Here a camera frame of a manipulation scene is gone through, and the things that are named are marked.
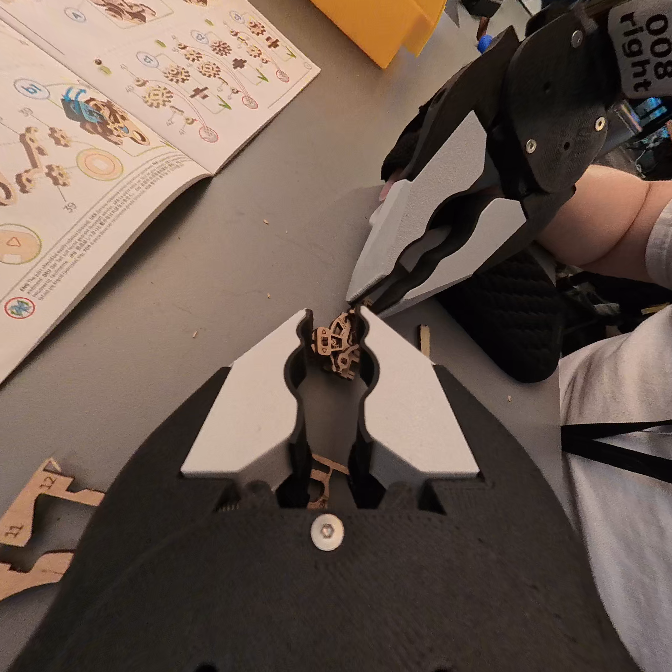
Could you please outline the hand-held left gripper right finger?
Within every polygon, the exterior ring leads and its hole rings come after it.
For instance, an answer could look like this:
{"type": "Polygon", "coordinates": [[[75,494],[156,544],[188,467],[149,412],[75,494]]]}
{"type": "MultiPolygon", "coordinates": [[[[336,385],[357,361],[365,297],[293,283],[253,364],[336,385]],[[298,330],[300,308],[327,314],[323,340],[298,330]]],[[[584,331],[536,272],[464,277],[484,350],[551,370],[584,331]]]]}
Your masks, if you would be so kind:
{"type": "Polygon", "coordinates": [[[356,309],[365,391],[348,459],[359,509],[376,509],[395,484],[416,499],[435,481],[476,483],[476,458],[436,366],[367,307],[356,309]]]}

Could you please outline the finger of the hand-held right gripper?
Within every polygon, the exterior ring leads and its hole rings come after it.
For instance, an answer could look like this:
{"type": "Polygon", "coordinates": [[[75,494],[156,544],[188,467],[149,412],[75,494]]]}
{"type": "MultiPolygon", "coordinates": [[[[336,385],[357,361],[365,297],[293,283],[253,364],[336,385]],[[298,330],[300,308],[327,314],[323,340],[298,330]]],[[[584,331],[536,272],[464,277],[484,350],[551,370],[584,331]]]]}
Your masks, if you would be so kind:
{"type": "Polygon", "coordinates": [[[413,180],[391,186],[370,217],[372,228],[349,282],[348,303],[387,278],[404,250],[424,236],[435,210],[482,175],[486,135],[475,112],[469,112],[413,180]]]}
{"type": "Polygon", "coordinates": [[[457,206],[448,236],[374,301],[391,316],[488,270],[527,247],[535,231],[522,204],[502,197],[468,197],[457,206]]]}

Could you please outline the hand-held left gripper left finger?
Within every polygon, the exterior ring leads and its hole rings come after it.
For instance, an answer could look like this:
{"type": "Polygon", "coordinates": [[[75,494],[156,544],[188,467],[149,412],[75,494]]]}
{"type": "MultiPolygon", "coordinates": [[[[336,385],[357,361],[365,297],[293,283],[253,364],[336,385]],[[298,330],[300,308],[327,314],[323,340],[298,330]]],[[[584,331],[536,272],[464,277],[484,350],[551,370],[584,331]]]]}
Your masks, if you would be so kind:
{"type": "Polygon", "coordinates": [[[298,387],[313,312],[299,310],[233,361],[182,466],[187,478],[265,483],[284,508],[306,508],[313,454],[298,387]]]}

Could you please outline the small wooden model sub-assembly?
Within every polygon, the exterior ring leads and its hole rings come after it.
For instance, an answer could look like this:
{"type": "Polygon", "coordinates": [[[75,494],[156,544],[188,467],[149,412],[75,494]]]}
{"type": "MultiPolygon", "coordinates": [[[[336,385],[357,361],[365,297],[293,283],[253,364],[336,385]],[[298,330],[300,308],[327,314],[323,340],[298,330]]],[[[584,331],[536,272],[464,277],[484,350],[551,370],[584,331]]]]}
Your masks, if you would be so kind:
{"type": "Polygon", "coordinates": [[[353,380],[362,350],[357,331],[357,314],[352,308],[338,315],[328,327],[315,328],[311,349],[324,371],[343,380],[353,380]]]}

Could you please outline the person's right forearm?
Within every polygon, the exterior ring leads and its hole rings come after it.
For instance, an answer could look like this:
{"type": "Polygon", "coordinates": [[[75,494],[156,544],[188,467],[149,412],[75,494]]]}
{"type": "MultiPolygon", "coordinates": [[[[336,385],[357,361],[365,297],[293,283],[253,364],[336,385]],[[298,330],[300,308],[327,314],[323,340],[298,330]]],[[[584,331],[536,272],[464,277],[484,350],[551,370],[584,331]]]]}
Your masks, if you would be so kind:
{"type": "Polygon", "coordinates": [[[654,282],[646,248],[670,202],[670,181],[643,181],[611,167],[590,165],[536,242],[561,264],[654,282]]]}

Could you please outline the laser-cut wooden parts sheet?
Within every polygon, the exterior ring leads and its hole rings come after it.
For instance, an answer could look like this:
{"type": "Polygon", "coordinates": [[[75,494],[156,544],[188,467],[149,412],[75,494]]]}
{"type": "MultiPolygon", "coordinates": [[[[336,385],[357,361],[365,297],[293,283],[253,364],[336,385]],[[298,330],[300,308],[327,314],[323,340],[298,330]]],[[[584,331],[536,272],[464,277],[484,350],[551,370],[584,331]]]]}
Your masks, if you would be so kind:
{"type": "MultiPolygon", "coordinates": [[[[308,501],[309,509],[327,508],[331,479],[335,473],[349,475],[344,465],[313,455],[310,482],[318,484],[320,491],[316,499],[308,501]]],[[[46,459],[2,514],[1,545],[23,548],[28,544],[33,533],[38,497],[46,496],[89,507],[100,505],[105,492],[93,489],[73,491],[73,481],[73,477],[63,474],[55,458],[46,459]]],[[[9,563],[1,563],[1,600],[43,585],[58,583],[69,568],[73,556],[73,551],[46,552],[26,572],[12,568],[9,563]]]]}

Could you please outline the yellow plastic bin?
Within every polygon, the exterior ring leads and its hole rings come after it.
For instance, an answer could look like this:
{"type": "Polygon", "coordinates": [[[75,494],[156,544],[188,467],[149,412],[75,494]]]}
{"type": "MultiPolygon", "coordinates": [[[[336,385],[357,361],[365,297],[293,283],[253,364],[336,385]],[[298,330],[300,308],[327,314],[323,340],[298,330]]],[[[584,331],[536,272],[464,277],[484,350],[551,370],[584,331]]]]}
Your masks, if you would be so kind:
{"type": "Polygon", "coordinates": [[[420,55],[447,1],[313,1],[381,69],[405,48],[420,55]]]}

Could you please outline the person's white shirt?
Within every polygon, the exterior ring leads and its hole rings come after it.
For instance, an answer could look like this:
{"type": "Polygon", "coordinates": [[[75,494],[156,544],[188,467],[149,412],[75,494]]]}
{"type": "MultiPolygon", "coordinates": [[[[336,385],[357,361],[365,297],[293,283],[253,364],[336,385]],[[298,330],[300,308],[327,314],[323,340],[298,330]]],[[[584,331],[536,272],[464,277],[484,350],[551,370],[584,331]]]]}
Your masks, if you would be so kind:
{"type": "MultiPolygon", "coordinates": [[[[588,345],[559,366],[560,417],[588,424],[645,424],[599,439],[617,458],[671,466],[671,307],[633,332],[588,345]]],[[[671,670],[671,483],[568,456],[579,525],[600,597],[642,671],[671,670]]]]}

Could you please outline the illustrated instruction booklet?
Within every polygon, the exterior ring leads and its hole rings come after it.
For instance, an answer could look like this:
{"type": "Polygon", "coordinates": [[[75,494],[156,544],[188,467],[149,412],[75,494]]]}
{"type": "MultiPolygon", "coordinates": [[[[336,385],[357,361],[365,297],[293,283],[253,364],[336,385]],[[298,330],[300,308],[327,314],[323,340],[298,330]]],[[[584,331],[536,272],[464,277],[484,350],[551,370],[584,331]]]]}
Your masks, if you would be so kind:
{"type": "Polygon", "coordinates": [[[1,382],[319,73],[247,1],[2,1],[1,382]]]}

